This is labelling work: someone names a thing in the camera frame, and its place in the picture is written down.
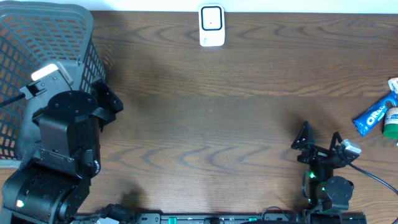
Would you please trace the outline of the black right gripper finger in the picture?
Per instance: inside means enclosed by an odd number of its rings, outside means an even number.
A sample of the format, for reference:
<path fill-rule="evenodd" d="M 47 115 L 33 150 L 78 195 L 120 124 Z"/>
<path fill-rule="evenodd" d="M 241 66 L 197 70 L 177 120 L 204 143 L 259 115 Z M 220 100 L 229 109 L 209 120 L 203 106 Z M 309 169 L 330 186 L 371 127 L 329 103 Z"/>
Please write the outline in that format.
<path fill-rule="evenodd" d="M 343 141 L 339 132 L 333 133 L 329 150 L 333 150 L 337 144 L 340 144 Z"/>
<path fill-rule="evenodd" d="M 308 121 L 305 121 L 298 136 L 293 141 L 291 148 L 295 150 L 308 150 L 315 144 L 315 137 Z"/>

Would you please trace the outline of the blue Oreo cookie pack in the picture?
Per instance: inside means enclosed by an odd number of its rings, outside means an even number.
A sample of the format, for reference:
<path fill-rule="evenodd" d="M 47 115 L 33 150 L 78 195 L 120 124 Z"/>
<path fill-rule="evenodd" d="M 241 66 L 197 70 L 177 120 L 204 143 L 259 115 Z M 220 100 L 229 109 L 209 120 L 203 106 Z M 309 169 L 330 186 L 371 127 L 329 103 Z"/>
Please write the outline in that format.
<path fill-rule="evenodd" d="M 353 121 L 358 133 L 362 136 L 367 135 L 367 133 L 383 119 L 387 110 L 396 106 L 397 94 L 392 91 Z"/>

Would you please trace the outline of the green lidded white jar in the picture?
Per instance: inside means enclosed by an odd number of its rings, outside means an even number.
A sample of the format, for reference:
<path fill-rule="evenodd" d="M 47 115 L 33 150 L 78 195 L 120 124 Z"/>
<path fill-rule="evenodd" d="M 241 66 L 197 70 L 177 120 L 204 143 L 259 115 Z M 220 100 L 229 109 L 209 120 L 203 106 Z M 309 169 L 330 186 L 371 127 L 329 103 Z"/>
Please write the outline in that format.
<path fill-rule="evenodd" d="M 383 135 L 387 138 L 398 138 L 398 109 L 397 107 L 390 108 L 386 111 L 384 117 Z"/>

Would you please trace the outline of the small orange snack packet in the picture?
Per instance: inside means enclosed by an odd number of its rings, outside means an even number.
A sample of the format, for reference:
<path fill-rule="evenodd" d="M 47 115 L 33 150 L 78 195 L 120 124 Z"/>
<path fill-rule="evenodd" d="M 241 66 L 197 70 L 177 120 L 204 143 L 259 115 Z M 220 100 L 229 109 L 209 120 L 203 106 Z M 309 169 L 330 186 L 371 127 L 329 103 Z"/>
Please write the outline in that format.
<path fill-rule="evenodd" d="M 387 81 L 387 84 L 389 85 L 389 88 L 391 89 L 391 91 L 398 94 L 398 78 L 397 77 L 389 79 Z"/>

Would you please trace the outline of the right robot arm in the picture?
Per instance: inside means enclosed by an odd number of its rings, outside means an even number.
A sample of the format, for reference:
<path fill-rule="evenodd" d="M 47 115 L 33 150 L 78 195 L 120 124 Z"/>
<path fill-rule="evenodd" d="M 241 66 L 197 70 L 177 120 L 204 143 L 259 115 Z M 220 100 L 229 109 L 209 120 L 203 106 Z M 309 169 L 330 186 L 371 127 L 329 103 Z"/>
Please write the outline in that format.
<path fill-rule="evenodd" d="M 348 164 L 346 159 L 351 162 L 358 158 L 361 151 L 349 151 L 346 156 L 346 144 L 338 132 L 332 135 L 328 149 L 317 146 L 308 121 L 303 123 L 291 148 L 301 152 L 297 161 L 308 165 L 302 181 L 302 193 L 308 198 L 308 208 L 298 212 L 294 220 L 301 223 L 342 223 L 342 213 L 349 209 L 354 184 L 335 175 L 334 170 L 345 167 Z"/>

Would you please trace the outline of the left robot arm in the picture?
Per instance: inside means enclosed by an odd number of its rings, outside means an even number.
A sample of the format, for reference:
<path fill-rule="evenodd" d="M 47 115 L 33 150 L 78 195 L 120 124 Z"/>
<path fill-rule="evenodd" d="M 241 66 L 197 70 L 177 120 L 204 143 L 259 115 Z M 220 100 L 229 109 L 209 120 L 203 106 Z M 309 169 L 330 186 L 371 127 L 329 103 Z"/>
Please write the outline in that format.
<path fill-rule="evenodd" d="M 1 223 L 70 223 L 101 170 L 100 132 L 123 103 L 106 82 L 57 93 L 37 110 L 40 138 L 2 188 Z"/>

